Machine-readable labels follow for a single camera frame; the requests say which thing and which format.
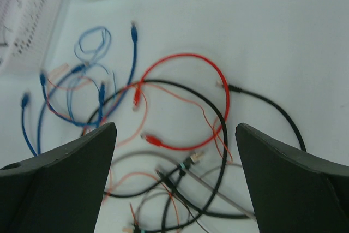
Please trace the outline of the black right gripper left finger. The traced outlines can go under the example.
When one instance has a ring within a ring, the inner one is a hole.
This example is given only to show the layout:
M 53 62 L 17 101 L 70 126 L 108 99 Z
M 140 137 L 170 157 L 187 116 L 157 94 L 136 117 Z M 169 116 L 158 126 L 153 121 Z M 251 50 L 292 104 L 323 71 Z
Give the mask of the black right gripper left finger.
M 117 129 L 1 168 L 1 232 L 94 232 Z

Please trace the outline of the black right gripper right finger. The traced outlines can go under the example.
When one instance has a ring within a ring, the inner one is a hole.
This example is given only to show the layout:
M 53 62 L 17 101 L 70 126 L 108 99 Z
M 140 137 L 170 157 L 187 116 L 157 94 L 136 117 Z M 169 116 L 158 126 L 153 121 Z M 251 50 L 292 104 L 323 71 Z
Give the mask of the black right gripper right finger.
M 348 232 L 348 166 L 246 123 L 236 141 L 260 232 Z

